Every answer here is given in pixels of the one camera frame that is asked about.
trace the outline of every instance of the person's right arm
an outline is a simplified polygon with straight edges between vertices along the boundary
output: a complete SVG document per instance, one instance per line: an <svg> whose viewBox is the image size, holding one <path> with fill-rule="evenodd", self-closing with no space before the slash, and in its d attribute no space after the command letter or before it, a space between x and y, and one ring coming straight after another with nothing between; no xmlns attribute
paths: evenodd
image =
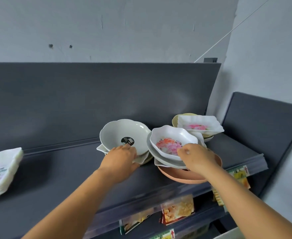
<svg viewBox="0 0 292 239"><path fill-rule="evenodd" d="M198 144L186 144L178 155L188 169L203 175L218 191L246 239L292 238L292 223L219 167L213 152Z"/></svg>

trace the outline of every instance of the yellow bowl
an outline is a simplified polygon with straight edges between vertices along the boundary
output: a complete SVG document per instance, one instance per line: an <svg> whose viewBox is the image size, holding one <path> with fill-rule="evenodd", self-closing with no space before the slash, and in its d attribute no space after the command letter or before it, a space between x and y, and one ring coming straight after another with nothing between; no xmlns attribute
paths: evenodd
<svg viewBox="0 0 292 239"><path fill-rule="evenodd" d="M174 116L174 118L172 119L172 126L173 126L173 127L177 127L177 125L178 125L178 116L179 116L179 115L185 115L185 116L197 116L197 114L194 114L194 113L178 114L178 115ZM204 137L204 139L213 137L213 135L207 135L207 134L203 134L202 136Z"/></svg>

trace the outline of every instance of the person's left hand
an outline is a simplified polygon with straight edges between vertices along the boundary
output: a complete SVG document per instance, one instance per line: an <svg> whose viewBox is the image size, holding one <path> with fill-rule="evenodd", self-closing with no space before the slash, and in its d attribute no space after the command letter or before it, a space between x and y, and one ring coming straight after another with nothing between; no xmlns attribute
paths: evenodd
<svg viewBox="0 0 292 239"><path fill-rule="evenodd" d="M127 179L140 165L133 163L136 148L129 144L113 148L105 155L99 171L106 173L109 179L117 184Z"/></svg>

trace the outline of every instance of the hand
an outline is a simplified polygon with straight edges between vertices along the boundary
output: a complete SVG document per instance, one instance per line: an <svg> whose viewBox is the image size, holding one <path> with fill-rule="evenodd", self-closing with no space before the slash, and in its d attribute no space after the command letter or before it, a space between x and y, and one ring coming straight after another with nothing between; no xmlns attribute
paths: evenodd
<svg viewBox="0 0 292 239"><path fill-rule="evenodd" d="M177 153L189 170L203 176L209 171L209 166L216 165L214 152L199 144L188 143L178 149Z"/></svg>
<svg viewBox="0 0 292 239"><path fill-rule="evenodd" d="M129 144L113 148L105 155L98 171L106 173L114 184L120 183L139 167L138 163L133 163L135 157L136 148Z"/></svg>

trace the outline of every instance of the floral pattern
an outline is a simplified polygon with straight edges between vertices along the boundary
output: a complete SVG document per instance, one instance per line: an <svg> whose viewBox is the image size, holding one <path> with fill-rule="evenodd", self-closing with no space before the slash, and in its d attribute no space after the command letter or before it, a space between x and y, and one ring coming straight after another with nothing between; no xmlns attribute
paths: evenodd
<svg viewBox="0 0 292 239"><path fill-rule="evenodd" d="M172 138L161 138L156 146L164 153L171 155L178 155L177 149L181 148L181 142L178 140L173 140Z"/></svg>
<svg viewBox="0 0 292 239"><path fill-rule="evenodd" d="M184 127L184 129L195 129L195 130L209 130L208 126L205 125L199 125L199 124L190 124L190 125L186 125Z"/></svg>

